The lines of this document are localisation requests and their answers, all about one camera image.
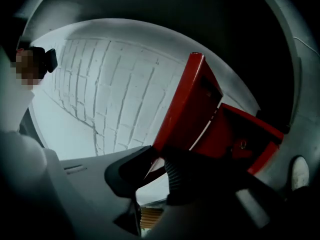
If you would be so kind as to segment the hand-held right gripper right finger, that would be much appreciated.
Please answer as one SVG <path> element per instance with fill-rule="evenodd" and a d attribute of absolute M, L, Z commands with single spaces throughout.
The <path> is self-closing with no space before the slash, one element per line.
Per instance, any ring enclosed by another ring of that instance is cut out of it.
<path fill-rule="evenodd" d="M 298 211 L 245 169 L 174 147 L 161 153 L 169 195 L 154 240 L 285 240 L 300 232 Z M 246 189 L 269 216 L 263 227 L 255 225 L 237 197 Z"/>

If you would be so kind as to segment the red fire extinguisher box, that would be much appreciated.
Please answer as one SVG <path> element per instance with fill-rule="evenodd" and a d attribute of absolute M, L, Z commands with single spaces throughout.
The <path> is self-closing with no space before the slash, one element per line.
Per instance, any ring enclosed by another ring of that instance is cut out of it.
<path fill-rule="evenodd" d="M 192 52 L 152 144 L 149 165 L 152 166 L 166 148 L 189 151 L 213 118 L 222 97 L 205 55 Z"/>

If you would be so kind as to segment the brown slatted wooden planter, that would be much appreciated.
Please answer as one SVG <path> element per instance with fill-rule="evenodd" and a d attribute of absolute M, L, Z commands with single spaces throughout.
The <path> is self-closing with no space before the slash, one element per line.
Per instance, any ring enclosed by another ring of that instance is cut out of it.
<path fill-rule="evenodd" d="M 140 228 L 152 229 L 161 219 L 164 210 L 162 208 L 141 208 Z"/>

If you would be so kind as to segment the person's white shoe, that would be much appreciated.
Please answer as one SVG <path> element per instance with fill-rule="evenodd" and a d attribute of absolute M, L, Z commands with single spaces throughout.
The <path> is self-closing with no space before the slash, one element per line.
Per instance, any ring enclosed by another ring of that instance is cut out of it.
<path fill-rule="evenodd" d="M 291 167 L 291 190 L 296 191 L 309 185 L 310 171 L 306 159 L 297 156 Z"/>

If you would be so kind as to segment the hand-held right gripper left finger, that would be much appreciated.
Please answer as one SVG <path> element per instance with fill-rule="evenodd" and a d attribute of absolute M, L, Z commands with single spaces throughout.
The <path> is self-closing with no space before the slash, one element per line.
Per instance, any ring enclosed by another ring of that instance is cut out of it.
<path fill-rule="evenodd" d="M 63 160 L 67 178 L 109 237 L 141 237 L 136 192 L 143 186 L 157 153 L 150 145 L 87 158 Z"/>

